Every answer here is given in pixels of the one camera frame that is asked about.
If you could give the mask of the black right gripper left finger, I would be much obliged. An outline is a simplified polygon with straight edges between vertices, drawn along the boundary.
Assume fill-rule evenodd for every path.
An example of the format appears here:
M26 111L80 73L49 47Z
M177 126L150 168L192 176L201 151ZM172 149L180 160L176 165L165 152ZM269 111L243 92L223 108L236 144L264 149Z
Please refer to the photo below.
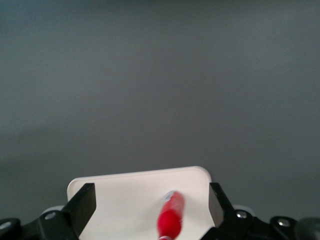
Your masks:
M51 210L39 217L39 239L78 240L96 207L95 184L86 183L61 210Z

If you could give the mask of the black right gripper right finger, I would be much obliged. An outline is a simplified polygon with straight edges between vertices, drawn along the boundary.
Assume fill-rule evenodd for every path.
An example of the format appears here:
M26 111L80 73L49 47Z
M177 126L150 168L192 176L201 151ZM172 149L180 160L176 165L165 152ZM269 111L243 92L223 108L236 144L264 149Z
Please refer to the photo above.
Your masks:
M256 240L252 233L254 217L243 209L234 209L221 185L209 185L208 207L214 226L202 240Z

